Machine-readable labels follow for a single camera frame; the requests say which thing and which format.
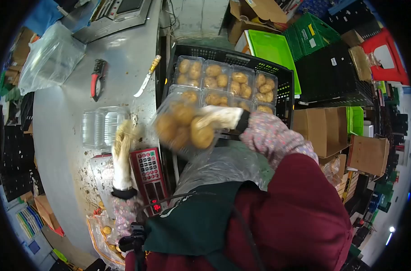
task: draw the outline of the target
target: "potato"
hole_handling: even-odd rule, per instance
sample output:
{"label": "potato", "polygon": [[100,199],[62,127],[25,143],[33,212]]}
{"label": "potato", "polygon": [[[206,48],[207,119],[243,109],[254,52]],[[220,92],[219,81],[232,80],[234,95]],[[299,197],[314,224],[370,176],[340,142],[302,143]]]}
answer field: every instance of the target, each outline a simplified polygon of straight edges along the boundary
{"label": "potato", "polygon": [[219,105],[221,103],[221,97],[215,93],[209,94],[205,100],[207,105]]}
{"label": "potato", "polygon": [[198,95],[193,90],[188,90],[188,91],[183,92],[181,94],[181,97],[184,100],[187,100],[187,101],[192,102],[192,103],[194,103],[198,100]]}
{"label": "potato", "polygon": [[265,105],[259,105],[257,107],[257,111],[259,112],[265,112],[265,113],[269,113],[269,114],[273,114],[273,110],[272,108],[265,106]]}
{"label": "potato", "polygon": [[201,77],[201,62],[196,61],[192,64],[189,70],[189,77],[194,80]]}
{"label": "potato", "polygon": [[219,101],[220,101],[220,103],[221,104],[226,104],[226,105],[228,105],[228,97],[221,97],[220,99],[219,99]]}
{"label": "potato", "polygon": [[247,83],[248,82],[248,77],[246,74],[242,72],[233,72],[232,73],[232,79],[233,81],[239,82],[239,83]]}
{"label": "potato", "polygon": [[218,82],[213,77],[204,78],[204,87],[215,89],[218,87]]}
{"label": "potato", "polygon": [[249,106],[248,106],[244,101],[239,102],[239,104],[238,104],[237,107],[240,107],[240,108],[242,108],[243,110],[246,110],[246,111],[248,111],[248,112],[251,112],[251,109],[249,108]]}
{"label": "potato", "polygon": [[154,127],[159,139],[163,142],[169,143],[176,137],[177,123],[174,117],[169,113],[158,116]]}
{"label": "potato", "polygon": [[220,88],[226,88],[228,85],[228,76],[226,74],[219,74],[218,77],[216,77],[216,80],[218,81],[218,87]]}
{"label": "potato", "polygon": [[258,90],[260,93],[266,94],[272,91],[272,86],[270,86],[269,84],[264,84]]}
{"label": "potato", "polygon": [[274,81],[273,79],[271,79],[271,78],[267,78],[267,79],[266,79],[266,84],[270,85],[270,87],[271,87],[272,89],[275,88],[275,81]]}
{"label": "potato", "polygon": [[222,73],[222,68],[216,64],[208,66],[205,72],[207,76],[212,76],[212,77],[216,77],[221,73]]}
{"label": "potato", "polygon": [[240,95],[240,84],[236,81],[231,81],[230,91],[234,95]]}
{"label": "potato", "polygon": [[213,128],[207,125],[201,129],[196,127],[196,124],[202,117],[195,117],[190,126],[190,137],[192,143],[198,149],[207,149],[213,142],[215,136]]}
{"label": "potato", "polygon": [[181,125],[189,125],[195,116],[195,109],[191,106],[185,106],[184,104],[177,104],[172,108],[174,119]]}
{"label": "potato", "polygon": [[256,81],[256,86],[257,86],[257,88],[259,88],[259,87],[261,87],[263,84],[266,83],[266,77],[264,76],[264,74],[259,73],[259,74],[257,75],[257,79],[256,79],[255,81]]}
{"label": "potato", "polygon": [[269,103],[273,101],[273,92],[266,93],[266,101]]}
{"label": "potato", "polygon": [[265,95],[265,94],[257,93],[257,94],[255,95],[255,97],[257,98],[258,101],[267,102],[267,100],[266,100],[266,95]]}
{"label": "potato", "polygon": [[187,73],[187,71],[189,70],[189,66],[190,66],[189,59],[183,59],[180,62],[180,66],[179,66],[180,73]]}
{"label": "potato", "polygon": [[105,227],[103,228],[103,233],[104,233],[104,234],[110,234],[111,232],[112,232],[111,227],[105,226]]}
{"label": "potato", "polygon": [[252,89],[250,86],[248,86],[247,84],[243,83],[240,85],[240,96],[242,96],[243,98],[249,98],[251,97],[252,94]]}
{"label": "potato", "polygon": [[187,83],[187,77],[183,73],[179,75],[177,78],[177,84],[186,84]]}
{"label": "potato", "polygon": [[199,82],[198,80],[190,80],[188,85],[191,85],[192,87],[199,87]]}
{"label": "potato", "polygon": [[175,150],[179,150],[187,145],[190,139],[190,129],[189,127],[179,127],[177,129],[177,136],[174,138],[171,148]]}

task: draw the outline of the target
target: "bright green tray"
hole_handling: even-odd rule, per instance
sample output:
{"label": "bright green tray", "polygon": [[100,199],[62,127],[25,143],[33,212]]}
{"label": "bright green tray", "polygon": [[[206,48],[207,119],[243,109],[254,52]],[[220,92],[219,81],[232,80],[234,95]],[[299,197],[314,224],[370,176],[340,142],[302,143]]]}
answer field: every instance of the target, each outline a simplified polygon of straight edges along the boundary
{"label": "bright green tray", "polygon": [[302,94],[293,56],[283,35],[248,30],[252,50],[256,57],[272,61],[294,71],[294,94]]}

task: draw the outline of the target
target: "plastic bag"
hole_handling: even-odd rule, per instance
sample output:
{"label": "plastic bag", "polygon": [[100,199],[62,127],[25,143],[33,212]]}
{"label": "plastic bag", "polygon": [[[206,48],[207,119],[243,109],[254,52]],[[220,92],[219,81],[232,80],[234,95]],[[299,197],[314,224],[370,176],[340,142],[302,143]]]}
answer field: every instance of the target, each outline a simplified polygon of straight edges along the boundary
{"label": "plastic bag", "polygon": [[[100,258],[113,269],[124,270],[126,263],[122,254],[117,250],[111,250],[109,245],[116,245],[118,233],[115,230],[114,220],[110,219],[106,211],[100,215],[87,216],[88,230],[95,251]],[[103,228],[109,226],[112,232],[108,235],[103,233]]]}
{"label": "plastic bag", "polygon": [[70,30],[56,22],[29,47],[31,51],[18,84],[22,96],[37,89],[63,84],[85,55],[86,46],[74,39]]}
{"label": "plastic bag", "polygon": [[[199,155],[186,165],[174,195],[205,184],[247,180],[255,182],[261,190],[267,189],[267,183],[260,175],[257,155],[248,149],[217,147],[211,154]],[[170,206],[177,200],[179,198],[173,199]]]}
{"label": "plastic bag", "polygon": [[321,171],[326,176],[326,179],[333,185],[337,187],[341,184],[341,179],[338,177],[337,173],[339,171],[340,159],[339,157],[329,161],[326,165],[321,167]]}

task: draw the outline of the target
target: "hand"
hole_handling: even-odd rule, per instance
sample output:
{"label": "hand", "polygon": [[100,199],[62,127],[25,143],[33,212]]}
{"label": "hand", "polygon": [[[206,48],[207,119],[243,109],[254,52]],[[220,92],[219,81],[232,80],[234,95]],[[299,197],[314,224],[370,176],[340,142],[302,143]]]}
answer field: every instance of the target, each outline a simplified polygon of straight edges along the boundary
{"label": "hand", "polygon": [[117,130],[112,146],[112,159],[114,160],[114,180],[112,185],[117,190],[128,190],[132,187],[129,162],[129,150],[132,142],[131,130],[131,122],[124,121]]}
{"label": "hand", "polygon": [[200,108],[198,115],[203,118],[196,124],[198,129],[211,125],[214,129],[235,129],[240,120],[242,108],[208,105]]}

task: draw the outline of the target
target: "wall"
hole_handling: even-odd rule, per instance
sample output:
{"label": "wall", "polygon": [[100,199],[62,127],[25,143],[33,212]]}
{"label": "wall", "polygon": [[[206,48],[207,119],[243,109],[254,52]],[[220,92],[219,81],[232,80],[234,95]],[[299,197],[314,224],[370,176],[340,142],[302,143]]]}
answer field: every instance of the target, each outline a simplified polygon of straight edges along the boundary
{"label": "wall", "polygon": [[174,36],[218,36],[229,0],[172,0],[174,13],[180,24],[175,25]]}
{"label": "wall", "polygon": [[394,194],[392,196],[391,207],[387,213],[379,211],[376,219],[374,220],[373,226],[377,231],[374,231],[371,238],[366,243],[365,247],[362,249],[363,254],[362,261],[368,265],[373,265],[376,259],[380,256],[382,251],[385,249],[386,241],[389,237],[389,227],[394,226],[397,228],[398,220],[400,219],[400,214],[406,206],[408,192],[411,186],[411,94],[404,94],[403,88],[399,83],[393,86],[398,87],[398,92],[400,95],[400,105],[398,110],[401,114],[409,115],[409,130],[408,135],[404,136],[404,139],[408,139],[409,146],[409,159],[406,166],[397,166],[397,170],[400,171],[400,177],[398,183],[394,185]]}

